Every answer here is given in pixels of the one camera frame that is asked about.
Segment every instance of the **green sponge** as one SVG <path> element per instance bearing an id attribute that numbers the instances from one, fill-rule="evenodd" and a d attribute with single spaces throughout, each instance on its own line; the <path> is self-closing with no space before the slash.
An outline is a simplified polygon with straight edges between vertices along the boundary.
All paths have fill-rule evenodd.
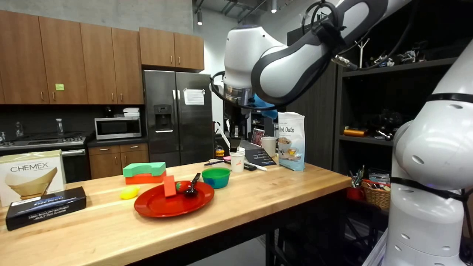
<path id="1" fill-rule="evenodd" d="M 134 163 L 123 169 L 125 177 L 151 173 L 151 176 L 162 176 L 166 170 L 166 163 Z"/>

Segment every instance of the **stainless steel refrigerator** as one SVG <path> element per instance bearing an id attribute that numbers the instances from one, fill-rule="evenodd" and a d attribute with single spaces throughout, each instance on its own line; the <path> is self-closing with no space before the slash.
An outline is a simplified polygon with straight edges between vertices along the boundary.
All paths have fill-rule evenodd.
<path id="1" fill-rule="evenodd" d="M 210 75 L 145 70 L 150 161 L 168 167 L 213 157 Z"/>

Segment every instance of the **backsplash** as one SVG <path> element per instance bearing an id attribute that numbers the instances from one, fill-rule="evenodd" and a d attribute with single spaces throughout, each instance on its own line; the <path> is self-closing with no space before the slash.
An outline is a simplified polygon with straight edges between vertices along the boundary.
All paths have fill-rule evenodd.
<path id="1" fill-rule="evenodd" d="M 21 121 L 24 133 L 51 133 L 57 130 L 57 118 L 63 118 L 66 132 L 94 133 L 94 118 L 123 112 L 126 107 L 106 105 L 0 105 L 0 132 L 15 138 L 15 123 Z"/>

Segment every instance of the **green bowl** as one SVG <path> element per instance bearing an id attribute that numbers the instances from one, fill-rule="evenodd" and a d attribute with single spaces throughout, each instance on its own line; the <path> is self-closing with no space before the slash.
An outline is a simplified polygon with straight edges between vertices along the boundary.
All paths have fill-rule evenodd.
<path id="1" fill-rule="evenodd" d="M 215 189 L 225 188 L 228 179 L 231 177 L 231 170 L 225 167 L 212 167 L 203 172 L 203 179 Z"/>

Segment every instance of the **drawer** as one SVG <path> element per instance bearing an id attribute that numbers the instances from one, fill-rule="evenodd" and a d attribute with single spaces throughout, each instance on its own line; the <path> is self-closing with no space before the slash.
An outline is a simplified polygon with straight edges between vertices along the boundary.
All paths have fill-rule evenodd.
<path id="1" fill-rule="evenodd" d="M 95 146 L 89 148 L 89 155 L 120 154 L 120 146 Z"/>
<path id="2" fill-rule="evenodd" d="M 148 145 L 147 143 L 120 145 L 120 149 L 122 149 L 123 154 L 148 152 Z"/>

